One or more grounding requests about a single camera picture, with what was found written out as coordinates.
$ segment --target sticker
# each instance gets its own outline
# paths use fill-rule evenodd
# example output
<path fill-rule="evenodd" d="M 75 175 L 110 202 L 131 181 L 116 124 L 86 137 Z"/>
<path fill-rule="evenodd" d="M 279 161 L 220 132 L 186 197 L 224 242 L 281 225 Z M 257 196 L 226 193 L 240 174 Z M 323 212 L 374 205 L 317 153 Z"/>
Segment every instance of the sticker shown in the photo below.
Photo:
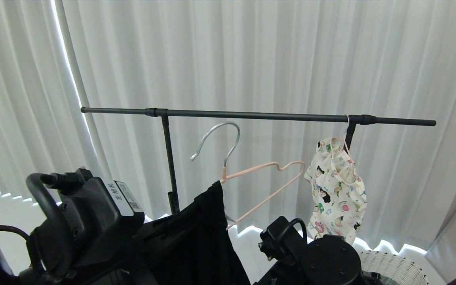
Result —
<path fill-rule="evenodd" d="M 119 209 L 119 212 L 121 215 L 126 215 L 126 216 L 132 216 L 133 211 L 131 210 L 131 207 L 129 206 L 128 202 L 124 198 L 124 195 L 121 193 L 121 190 L 119 190 L 119 187 L 117 187 L 117 184 L 114 180 L 103 180 L 105 183 L 105 187 L 110 193 L 110 196 L 112 197 L 112 200 L 116 204 L 117 208 Z"/>
<path fill-rule="evenodd" d="M 119 186 L 119 189 L 121 189 L 121 192 L 123 193 L 126 200 L 128 200 L 128 203 L 130 204 L 130 207 L 133 209 L 133 211 L 143 213 L 143 209 L 140 207 L 135 197 L 132 195 L 126 183 L 120 181 L 116 181 L 116 183 L 117 186 Z"/>

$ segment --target white patterned garment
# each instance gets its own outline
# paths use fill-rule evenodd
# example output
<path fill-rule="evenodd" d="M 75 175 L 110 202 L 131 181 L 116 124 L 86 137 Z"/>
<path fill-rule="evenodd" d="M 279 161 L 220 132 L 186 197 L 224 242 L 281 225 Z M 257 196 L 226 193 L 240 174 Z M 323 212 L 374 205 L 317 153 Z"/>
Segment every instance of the white patterned garment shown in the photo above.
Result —
<path fill-rule="evenodd" d="M 312 185 L 315 202 L 309 232 L 316 238 L 324 234 L 342 235 L 350 245 L 362 223 L 367 197 L 355 164 L 336 138 L 320 141 L 304 178 Z"/>

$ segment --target clothes rack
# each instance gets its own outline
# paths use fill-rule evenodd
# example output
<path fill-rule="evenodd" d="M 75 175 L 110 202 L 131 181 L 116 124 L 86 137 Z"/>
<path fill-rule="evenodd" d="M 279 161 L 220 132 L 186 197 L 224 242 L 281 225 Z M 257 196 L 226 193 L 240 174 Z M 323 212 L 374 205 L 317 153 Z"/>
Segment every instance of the clothes rack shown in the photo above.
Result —
<path fill-rule="evenodd" d="M 168 158 L 168 169 L 172 191 L 168 193 L 170 210 L 172 215 L 179 213 L 179 196 L 177 195 L 177 180 L 173 163 L 172 141 L 170 139 L 170 123 L 168 117 L 198 117 L 198 118 L 230 118 L 230 119 L 257 119 L 257 120 L 281 120 L 281 121 L 307 121 L 307 122 L 336 122 L 349 123 L 346 134 L 346 145 L 351 147 L 351 140 L 355 133 L 356 125 L 372 124 L 393 124 L 413 126 L 435 126 L 433 120 L 400 119 L 400 118 L 379 118 L 371 115 L 311 115 L 311 114 L 284 114 L 271 112 L 226 112 L 226 111 L 205 111 L 205 110 L 169 110 L 165 108 L 88 108 L 81 107 L 81 112 L 102 113 L 102 114 L 130 114 L 147 115 L 150 117 L 161 117 L 163 132 L 165 135 L 165 146 Z"/>

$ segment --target laundry basket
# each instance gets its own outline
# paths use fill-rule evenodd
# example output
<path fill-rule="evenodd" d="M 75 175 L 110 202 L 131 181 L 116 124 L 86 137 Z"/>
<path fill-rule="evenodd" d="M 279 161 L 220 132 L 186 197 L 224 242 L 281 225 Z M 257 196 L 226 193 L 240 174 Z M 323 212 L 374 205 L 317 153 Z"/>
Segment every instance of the laundry basket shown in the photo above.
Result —
<path fill-rule="evenodd" d="M 378 272 L 384 285 L 427 285 L 429 280 L 413 261 L 380 251 L 360 251 L 362 270 Z"/>

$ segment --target black garment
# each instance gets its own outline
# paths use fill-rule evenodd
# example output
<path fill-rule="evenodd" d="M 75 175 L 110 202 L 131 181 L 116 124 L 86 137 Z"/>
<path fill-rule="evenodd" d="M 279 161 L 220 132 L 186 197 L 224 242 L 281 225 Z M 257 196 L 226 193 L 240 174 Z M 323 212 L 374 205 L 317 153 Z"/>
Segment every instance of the black garment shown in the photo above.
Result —
<path fill-rule="evenodd" d="M 219 181 L 178 214 L 152 223 L 153 240 L 143 244 L 159 285 L 250 284 L 226 231 Z"/>

